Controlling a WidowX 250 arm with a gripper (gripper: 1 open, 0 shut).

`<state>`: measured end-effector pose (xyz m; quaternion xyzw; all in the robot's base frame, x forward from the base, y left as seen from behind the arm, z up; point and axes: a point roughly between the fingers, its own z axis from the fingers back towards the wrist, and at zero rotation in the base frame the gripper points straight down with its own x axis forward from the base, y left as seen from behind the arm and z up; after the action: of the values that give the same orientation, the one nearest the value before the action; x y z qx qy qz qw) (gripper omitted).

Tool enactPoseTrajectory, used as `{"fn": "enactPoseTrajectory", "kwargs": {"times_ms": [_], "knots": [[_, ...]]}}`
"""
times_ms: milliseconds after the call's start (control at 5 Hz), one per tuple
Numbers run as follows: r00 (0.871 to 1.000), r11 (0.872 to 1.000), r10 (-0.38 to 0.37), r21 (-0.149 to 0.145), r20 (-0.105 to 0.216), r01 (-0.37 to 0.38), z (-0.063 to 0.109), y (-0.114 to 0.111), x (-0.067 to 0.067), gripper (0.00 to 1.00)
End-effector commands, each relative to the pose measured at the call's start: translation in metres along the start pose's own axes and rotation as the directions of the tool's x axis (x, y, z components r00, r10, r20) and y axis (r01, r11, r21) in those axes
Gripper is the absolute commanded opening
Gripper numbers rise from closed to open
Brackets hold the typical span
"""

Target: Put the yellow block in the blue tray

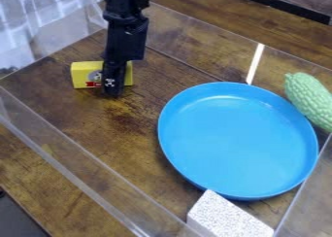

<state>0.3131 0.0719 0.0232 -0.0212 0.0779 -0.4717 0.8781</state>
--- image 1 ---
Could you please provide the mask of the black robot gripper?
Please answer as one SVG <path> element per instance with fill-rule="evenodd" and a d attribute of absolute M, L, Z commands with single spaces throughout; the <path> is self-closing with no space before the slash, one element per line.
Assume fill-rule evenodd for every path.
<path fill-rule="evenodd" d="M 120 97 L 124 89 L 125 61 L 144 58 L 149 19 L 141 11 L 149 0 L 104 0 L 102 18 L 108 22 L 105 60 L 101 72 L 102 91 Z"/>

